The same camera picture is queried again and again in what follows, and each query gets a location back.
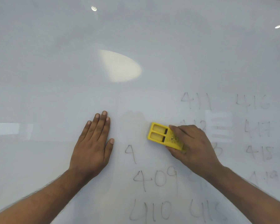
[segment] whiteboard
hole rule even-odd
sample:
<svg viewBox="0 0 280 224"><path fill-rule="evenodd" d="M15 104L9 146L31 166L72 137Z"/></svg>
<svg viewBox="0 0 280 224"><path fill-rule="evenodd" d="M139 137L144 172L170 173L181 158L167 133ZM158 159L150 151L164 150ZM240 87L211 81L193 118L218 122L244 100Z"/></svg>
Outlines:
<svg viewBox="0 0 280 224"><path fill-rule="evenodd" d="M146 136L196 124L280 200L278 25L276 0L0 0L0 209L61 175L107 110L110 162L53 223L249 223Z"/></svg>

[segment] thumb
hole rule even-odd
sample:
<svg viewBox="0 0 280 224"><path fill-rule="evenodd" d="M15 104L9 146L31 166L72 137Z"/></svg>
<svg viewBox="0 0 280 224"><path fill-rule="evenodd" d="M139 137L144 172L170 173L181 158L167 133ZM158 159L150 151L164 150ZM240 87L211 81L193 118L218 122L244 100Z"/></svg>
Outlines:
<svg viewBox="0 0 280 224"><path fill-rule="evenodd" d="M185 155L184 155L184 153L182 151L177 150L175 148L168 147L168 146L166 146L166 148L168 149L168 151L171 153L171 155L174 158L180 160L182 163L184 162Z"/></svg>
<svg viewBox="0 0 280 224"><path fill-rule="evenodd" d="M114 144L114 139L111 138L110 140L108 140L106 146L105 146L105 156L104 156L104 164L107 165L112 153L112 149L113 149L113 144Z"/></svg>

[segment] finger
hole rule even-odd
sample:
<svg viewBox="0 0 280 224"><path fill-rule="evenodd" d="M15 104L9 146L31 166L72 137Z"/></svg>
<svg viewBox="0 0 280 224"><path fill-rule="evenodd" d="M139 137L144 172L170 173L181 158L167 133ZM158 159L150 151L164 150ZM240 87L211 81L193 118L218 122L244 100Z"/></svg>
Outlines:
<svg viewBox="0 0 280 224"><path fill-rule="evenodd" d="M96 128L91 137L92 140L97 141L100 138L101 132L105 125L106 118L107 118L107 112L103 111L101 114L100 120L98 121L98 124L96 125Z"/></svg>
<svg viewBox="0 0 280 224"><path fill-rule="evenodd" d="M107 165L112 153L112 149L113 149L113 144L114 144L114 139L111 138L106 146L105 146L105 156L104 156L104 164Z"/></svg>
<svg viewBox="0 0 280 224"><path fill-rule="evenodd" d="M79 137L79 139L78 139L78 142L81 142L81 141L84 140L84 138L85 138L85 136L86 136L86 134L87 134L87 132L89 130L90 124L91 124L91 121L90 120L87 121L87 123L86 123L86 125L85 125L85 127L84 127L84 129L83 129L83 131L82 131L82 133L81 133L81 135Z"/></svg>
<svg viewBox="0 0 280 224"><path fill-rule="evenodd" d="M181 129L185 134L187 134L188 136L190 136L191 138L195 138L195 130L197 130L197 126L195 125L182 125L182 126L178 126L179 129Z"/></svg>
<svg viewBox="0 0 280 224"><path fill-rule="evenodd" d="M92 137L93 132L94 132L94 130L96 129L96 125L98 124L99 119L100 119L100 114L97 113L97 114L94 116L93 121L92 121L92 123L90 124L90 127L89 127L89 129L88 129L88 132L87 132L87 134L86 134L86 136L85 136L85 139L86 139L86 140L90 140L90 138Z"/></svg>
<svg viewBox="0 0 280 224"><path fill-rule="evenodd" d="M177 149L175 149L175 148L168 147L168 146L166 146L166 148L168 149L168 151L171 153L171 155L172 155L174 158L180 160L181 162L184 161L184 159L185 159L185 154L184 154L182 151L177 150Z"/></svg>
<svg viewBox="0 0 280 224"><path fill-rule="evenodd" d="M169 125L169 128L173 131L175 136L177 136L184 144L186 143L187 140L192 139L187 134L185 134L180 128L176 126Z"/></svg>
<svg viewBox="0 0 280 224"><path fill-rule="evenodd" d="M100 141L100 142L102 142L104 144L106 143L106 140L107 140L108 135L109 135L110 124L111 124L110 117L107 117L106 121L105 121L104 128L103 128L102 133L100 135L100 138L98 139L98 141Z"/></svg>

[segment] left hand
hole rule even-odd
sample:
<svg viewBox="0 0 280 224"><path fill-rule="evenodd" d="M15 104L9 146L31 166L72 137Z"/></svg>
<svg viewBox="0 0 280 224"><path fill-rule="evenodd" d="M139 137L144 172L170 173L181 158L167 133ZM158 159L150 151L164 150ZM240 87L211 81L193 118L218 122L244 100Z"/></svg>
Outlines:
<svg viewBox="0 0 280 224"><path fill-rule="evenodd" d="M107 112L96 114L93 121L88 121L75 145L70 160L69 170L85 178L86 183L97 176L108 164L113 149L114 139L107 144L110 130L110 118Z"/></svg>

